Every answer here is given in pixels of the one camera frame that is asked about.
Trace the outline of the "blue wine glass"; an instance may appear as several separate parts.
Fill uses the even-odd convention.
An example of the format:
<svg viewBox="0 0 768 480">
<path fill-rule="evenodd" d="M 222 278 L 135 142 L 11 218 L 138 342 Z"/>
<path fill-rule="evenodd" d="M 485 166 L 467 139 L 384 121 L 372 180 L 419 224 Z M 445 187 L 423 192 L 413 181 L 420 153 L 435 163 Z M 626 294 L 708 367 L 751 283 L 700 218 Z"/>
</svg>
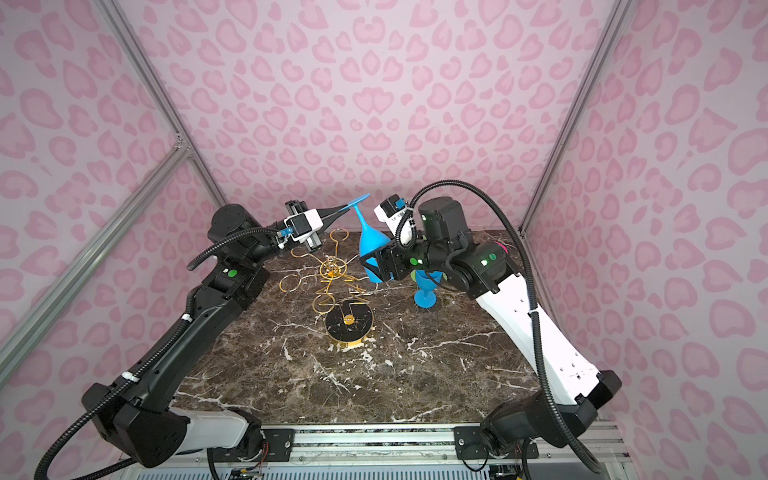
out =
<svg viewBox="0 0 768 480">
<path fill-rule="evenodd" d="M 418 290 L 414 294 L 414 302 L 423 309 L 430 309 L 437 303 L 435 290 L 440 286 L 443 274 L 417 270 L 413 273 Z"/>
<path fill-rule="evenodd" d="M 366 193 L 349 203 L 352 206 L 350 210 L 353 210 L 356 213 L 361 226 L 361 235 L 358 243 L 359 259 L 361 253 L 365 254 L 377 250 L 380 247 L 388 245 L 391 241 L 387 235 L 371 227 L 360 210 L 359 204 L 365 201 L 369 196 L 370 194 Z"/>
</svg>

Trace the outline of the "blue wine glass front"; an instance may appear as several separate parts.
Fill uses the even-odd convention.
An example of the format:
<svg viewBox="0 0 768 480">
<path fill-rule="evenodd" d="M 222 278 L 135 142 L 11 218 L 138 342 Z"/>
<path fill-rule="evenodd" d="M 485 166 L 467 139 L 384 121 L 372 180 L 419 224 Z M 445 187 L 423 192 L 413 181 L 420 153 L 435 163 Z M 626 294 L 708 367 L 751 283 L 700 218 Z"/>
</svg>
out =
<svg viewBox="0 0 768 480">
<path fill-rule="evenodd" d="M 435 290 L 440 286 L 443 274 L 417 270 L 413 273 L 418 290 L 414 294 L 414 302 L 423 309 L 430 309 L 437 303 Z"/>
</svg>

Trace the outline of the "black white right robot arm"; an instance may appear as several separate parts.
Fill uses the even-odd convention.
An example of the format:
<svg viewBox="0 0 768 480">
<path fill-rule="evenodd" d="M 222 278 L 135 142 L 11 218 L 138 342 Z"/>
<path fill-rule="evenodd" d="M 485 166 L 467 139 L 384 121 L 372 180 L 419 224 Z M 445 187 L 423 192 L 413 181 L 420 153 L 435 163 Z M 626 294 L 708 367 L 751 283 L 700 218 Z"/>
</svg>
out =
<svg viewBox="0 0 768 480">
<path fill-rule="evenodd" d="M 518 442 L 541 438 L 594 461 L 579 438 L 619 392 L 621 379 L 599 369 L 566 338 L 539 306 L 530 274 L 503 245 L 474 240 L 458 201 L 443 196 L 423 203 L 421 232 L 405 219 L 407 211 L 393 195 L 375 209 L 389 233 L 361 224 L 359 257 L 369 278 L 382 283 L 419 273 L 435 285 L 436 275 L 443 275 L 501 326 L 536 372 L 539 393 L 504 402 L 483 419 L 488 450 L 501 455 Z"/>
</svg>

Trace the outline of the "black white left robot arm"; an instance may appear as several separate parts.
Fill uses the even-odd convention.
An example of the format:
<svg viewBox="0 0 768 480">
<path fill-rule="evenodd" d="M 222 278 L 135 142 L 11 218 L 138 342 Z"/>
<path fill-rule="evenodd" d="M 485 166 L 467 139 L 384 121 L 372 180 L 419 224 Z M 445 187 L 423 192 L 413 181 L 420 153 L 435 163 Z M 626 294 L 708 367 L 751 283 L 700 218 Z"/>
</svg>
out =
<svg viewBox="0 0 768 480">
<path fill-rule="evenodd" d="M 301 244 L 318 249 L 320 234 L 350 209 L 310 209 L 298 200 L 287 207 L 287 217 L 270 225 L 239 204 L 219 208 L 208 231 L 211 246 L 187 268 L 194 270 L 209 258 L 216 264 L 187 294 L 180 318 L 111 385 L 95 384 L 83 395 L 100 436 L 130 460 L 152 468 L 176 454 L 203 450 L 241 459 L 261 453 L 261 422 L 245 409 L 200 412 L 170 405 L 218 336 L 256 301 L 270 276 L 266 261 Z"/>
</svg>

